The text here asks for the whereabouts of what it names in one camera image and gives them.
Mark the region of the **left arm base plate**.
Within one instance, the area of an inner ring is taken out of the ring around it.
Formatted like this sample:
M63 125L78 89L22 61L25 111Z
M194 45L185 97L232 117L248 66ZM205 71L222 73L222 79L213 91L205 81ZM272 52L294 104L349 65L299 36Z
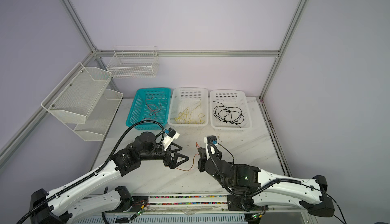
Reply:
M142 205L147 205L148 200L148 196L132 196L132 200L128 199L126 201L121 201L120 205L115 210L106 211L106 213L135 213L141 210Z

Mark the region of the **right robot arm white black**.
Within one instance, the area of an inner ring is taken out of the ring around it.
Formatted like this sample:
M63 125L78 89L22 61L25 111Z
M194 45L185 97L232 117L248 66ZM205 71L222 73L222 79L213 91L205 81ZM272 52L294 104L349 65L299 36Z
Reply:
M269 206L287 206L306 210L316 217L334 217L338 207L327 194L325 176L309 179L277 175L258 167L235 164L222 159L215 145L199 147L198 169L212 176L228 192L228 209L259 211L251 218L258 222Z

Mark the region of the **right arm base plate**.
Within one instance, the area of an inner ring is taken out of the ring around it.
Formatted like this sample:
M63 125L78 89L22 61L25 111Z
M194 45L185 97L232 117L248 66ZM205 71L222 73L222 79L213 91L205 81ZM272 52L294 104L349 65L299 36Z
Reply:
M227 207L229 211L268 211L269 206L259 206L254 203L254 200L249 197L238 197L235 195L227 195Z

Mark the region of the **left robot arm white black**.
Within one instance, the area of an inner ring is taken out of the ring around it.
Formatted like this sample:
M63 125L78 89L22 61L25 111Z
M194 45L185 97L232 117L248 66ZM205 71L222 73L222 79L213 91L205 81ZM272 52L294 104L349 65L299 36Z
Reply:
M178 132L172 128L165 129L161 123L153 120L145 120L145 123L157 125L160 132L157 135L143 132L134 142L119 150L125 136L140 123L128 127L100 166L64 186L34 192L29 211L18 223L30 220L32 224L73 224L96 213L129 210L134 201L125 186L118 186L97 197L87 196L138 169L143 161L162 161L164 166L176 169L189 160L180 153L182 147L174 143L179 137Z

